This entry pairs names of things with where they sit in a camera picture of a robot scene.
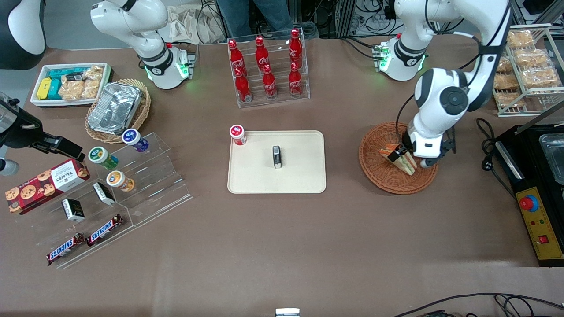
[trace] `coca-cola bottle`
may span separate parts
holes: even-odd
[[[239,67],[237,67],[235,68],[234,72],[235,87],[237,87],[239,99],[244,103],[251,102],[253,100],[253,95],[250,93],[249,82],[245,78],[243,71]]]
[[[292,62],[290,64],[290,76],[288,81],[290,83],[290,96],[294,99],[302,95],[302,75],[298,71],[298,64]]]
[[[298,65],[298,69],[302,68],[302,41],[299,38],[299,30],[292,29],[290,32],[292,38],[290,39],[290,61]]]
[[[258,70],[262,75],[265,72],[265,65],[270,64],[270,61],[268,60],[268,51],[265,47],[265,39],[262,36],[257,36],[254,41],[257,44],[257,50],[254,53],[254,56],[257,58]]]
[[[264,66],[265,74],[262,76],[262,85],[265,87],[266,99],[274,100],[278,97],[278,90],[276,89],[276,78],[272,74],[272,69],[269,64]]]
[[[231,62],[231,67],[233,70],[235,70],[235,68],[241,69],[243,74],[247,76],[245,60],[243,59],[243,54],[237,48],[237,42],[235,42],[234,39],[230,39],[227,45],[229,46],[229,61]]]

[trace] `round wicker basket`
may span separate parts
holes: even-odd
[[[139,130],[145,119],[147,119],[147,117],[149,116],[149,109],[151,108],[151,96],[149,96],[149,91],[147,90],[145,84],[138,80],[124,79],[124,80],[118,80],[116,82],[135,86],[141,89],[141,93],[142,93],[141,103],[139,104],[137,111],[135,111],[135,116],[133,116],[133,119],[131,120],[133,124],[130,126]],[[88,110],[88,113],[86,114],[86,121],[84,123],[84,125],[86,126],[86,132],[88,132],[88,135],[94,138],[95,140],[102,141],[104,143],[109,143],[109,144],[123,143],[120,135],[113,135],[109,133],[94,131],[88,126],[88,117],[92,113],[92,111],[94,110],[97,104],[98,104],[98,99],[94,101],[94,103]]]
[[[403,134],[407,130],[407,125],[400,122],[398,129],[399,133]],[[387,192],[408,195],[423,190],[433,181],[438,170],[437,164],[424,169],[419,165],[421,159],[414,157],[417,169],[412,176],[409,176],[378,152],[388,143],[399,143],[395,122],[392,121],[373,127],[360,142],[358,150],[360,166],[372,183]]]

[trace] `yellow control panel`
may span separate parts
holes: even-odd
[[[541,260],[564,258],[536,187],[518,192],[515,196],[535,248],[536,257]]]

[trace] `jeans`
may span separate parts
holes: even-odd
[[[250,0],[215,0],[225,19],[231,37],[253,34],[249,26]],[[276,31],[293,28],[286,0],[253,0],[265,16],[266,21]]]

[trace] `aluminum foil container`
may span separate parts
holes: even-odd
[[[137,87],[108,83],[100,94],[98,104],[88,116],[88,125],[94,131],[121,135],[129,128],[141,97],[141,90]]]

